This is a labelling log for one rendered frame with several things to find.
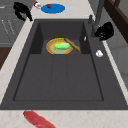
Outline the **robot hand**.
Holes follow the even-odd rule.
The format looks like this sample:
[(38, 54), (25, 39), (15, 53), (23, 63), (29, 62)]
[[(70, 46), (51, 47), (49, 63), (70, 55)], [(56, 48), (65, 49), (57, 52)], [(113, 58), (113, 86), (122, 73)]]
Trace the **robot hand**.
[(28, 19), (32, 21), (31, 12), (26, 5), (20, 2), (15, 2), (13, 5), (13, 9), (15, 10), (15, 15), (17, 16), (18, 19), (25, 21), (25, 18), (22, 17), (22, 13), (24, 13), (28, 17)]
[(100, 41), (105, 41), (114, 35), (114, 28), (111, 22), (104, 23), (95, 32), (95, 36), (99, 38)]

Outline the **small red white thing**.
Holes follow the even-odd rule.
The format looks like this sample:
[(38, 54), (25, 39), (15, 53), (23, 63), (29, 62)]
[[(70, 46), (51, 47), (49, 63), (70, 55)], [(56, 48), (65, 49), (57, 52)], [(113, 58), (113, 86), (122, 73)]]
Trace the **small red white thing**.
[(38, 1), (35, 1), (33, 5), (34, 5), (34, 7), (36, 7), (37, 9), (40, 9), (40, 8), (41, 8), (41, 4), (40, 4)]

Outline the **dark grey tap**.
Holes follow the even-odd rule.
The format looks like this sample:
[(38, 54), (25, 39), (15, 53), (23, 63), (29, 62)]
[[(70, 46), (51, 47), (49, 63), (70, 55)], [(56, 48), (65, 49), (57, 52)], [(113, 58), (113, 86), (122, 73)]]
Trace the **dark grey tap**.
[(92, 27), (91, 36), (93, 38), (95, 38), (94, 34), (98, 29), (98, 25), (99, 25), (99, 22), (100, 22), (100, 18), (101, 18), (101, 13), (102, 13), (102, 9), (103, 9), (103, 6), (104, 6), (104, 2), (105, 2), (105, 0), (99, 0), (97, 13), (96, 13), (96, 17), (95, 18), (93, 17), (93, 15), (91, 15), (91, 14), (89, 15), (88, 24), (90, 24), (91, 27)]

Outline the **blue plate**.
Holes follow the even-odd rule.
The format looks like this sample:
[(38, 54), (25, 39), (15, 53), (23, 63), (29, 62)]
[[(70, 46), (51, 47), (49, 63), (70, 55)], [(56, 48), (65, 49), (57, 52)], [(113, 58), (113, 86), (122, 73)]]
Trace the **blue plate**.
[(43, 5), (41, 10), (48, 14), (56, 14), (63, 12), (65, 10), (65, 6), (53, 3), (50, 8), (48, 8), (46, 5)]

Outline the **wooden stick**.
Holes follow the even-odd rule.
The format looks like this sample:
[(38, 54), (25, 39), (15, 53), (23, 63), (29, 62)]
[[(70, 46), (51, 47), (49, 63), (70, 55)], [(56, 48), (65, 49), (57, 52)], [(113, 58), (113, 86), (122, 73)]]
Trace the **wooden stick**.
[(71, 42), (68, 38), (64, 38), (64, 40), (69, 43), (76, 51), (80, 52), (80, 47), (76, 46), (74, 42)]

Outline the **green vegetable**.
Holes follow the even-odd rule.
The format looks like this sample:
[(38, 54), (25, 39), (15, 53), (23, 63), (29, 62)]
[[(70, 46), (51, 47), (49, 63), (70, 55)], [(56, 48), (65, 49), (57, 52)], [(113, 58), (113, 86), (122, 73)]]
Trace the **green vegetable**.
[(54, 50), (68, 50), (70, 48), (70, 44), (66, 42), (60, 42), (54, 45)]

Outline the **yellow plate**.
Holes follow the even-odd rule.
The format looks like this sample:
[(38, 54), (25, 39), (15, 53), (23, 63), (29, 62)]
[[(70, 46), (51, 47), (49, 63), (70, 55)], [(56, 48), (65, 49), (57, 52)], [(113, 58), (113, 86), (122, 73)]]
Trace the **yellow plate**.
[(54, 45), (60, 42), (66, 42), (66, 41), (63, 38), (51, 39), (46, 45), (47, 51), (51, 54), (69, 54), (73, 50), (71, 45), (68, 50), (58, 50), (58, 49), (54, 50)]

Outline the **dark grey sink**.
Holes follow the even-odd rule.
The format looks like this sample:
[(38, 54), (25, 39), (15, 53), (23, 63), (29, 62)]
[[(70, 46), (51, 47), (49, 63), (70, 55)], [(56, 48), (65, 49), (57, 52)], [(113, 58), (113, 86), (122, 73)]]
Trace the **dark grey sink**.
[[(52, 55), (46, 44), (66, 37), (81, 48)], [(4, 95), (3, 110), (127, 110), (103, 43), (86, 19), (34, 21)]]

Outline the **red sausage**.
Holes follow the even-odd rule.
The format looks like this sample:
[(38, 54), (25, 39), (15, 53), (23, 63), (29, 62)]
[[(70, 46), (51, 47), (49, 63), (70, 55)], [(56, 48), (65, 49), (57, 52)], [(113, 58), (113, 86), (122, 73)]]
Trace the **red sausage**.
[(25, 111), (23, 115), (26, 120), (33, 124), (36, 128), (58, 128), (53, 122), (49, 121), (43, 116), (38, 115), (33, 110)]

